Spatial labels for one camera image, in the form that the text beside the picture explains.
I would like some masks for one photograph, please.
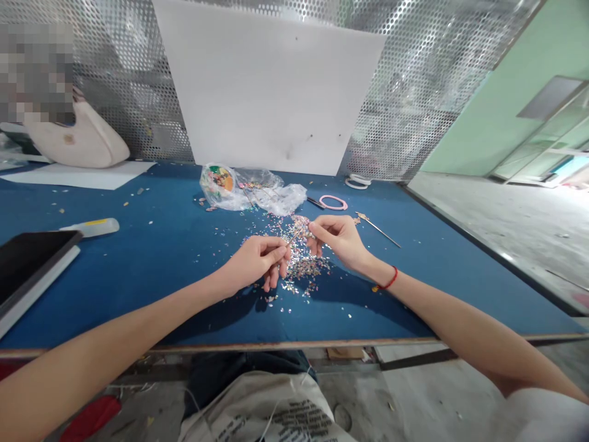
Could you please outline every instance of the pink ring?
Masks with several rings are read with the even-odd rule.
[[[331,198],[332,200],[336,200],[339,201],[340,203],[342,203],[343,205],[341,207],[331,207],[328,206],[327,204],[325,204],[323,202],[324,198]],[[331,196],[331,195],[323,195],[321,198],[319,198],[319,202],[323,205],[323,207],[325,207],[326,209],[331,209],[331,210],[347,210],[348,209],[348,203],[346,203],[344,200],[340,200],[338,197],[336,196]]]

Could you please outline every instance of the jeans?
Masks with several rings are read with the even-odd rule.
[[[316,382],[315,370],[309,367],[302,350],[200,353],[192,358],[187,388],[194,395],[198,408],[203,409],[235,379],[249,371],[299,374],[309,370],[309,375]],[[197,412],[187,393],[184,395],[184,405],[184,419]]]

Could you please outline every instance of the tablet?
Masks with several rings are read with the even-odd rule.
[[[0,247],[0,339],[80,253],[79,231],[22,233]]]

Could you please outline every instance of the white sleeve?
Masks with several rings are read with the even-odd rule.
[[[513,393],[493,415],[488,442],[587,442],[589,405],[530,388]]]

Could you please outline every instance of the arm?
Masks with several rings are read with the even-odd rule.
[[[281,238],[252,236],[221,269],[146,307],[45,353],[0,382],[0,440],[38,441],[199,311],[264,276],[265,291],[286,274]]]
[[[321,255],[321,245],[327,243],[346,266],[383,287],[395,276],[392,266],[364,248],[350,217],[321,216],[309,229],[317,237],[308,242],[312,253]],[[537,387],[589,403],[546,356],[475,307],[402,272],[388,290],[505,397],[522,388]]]

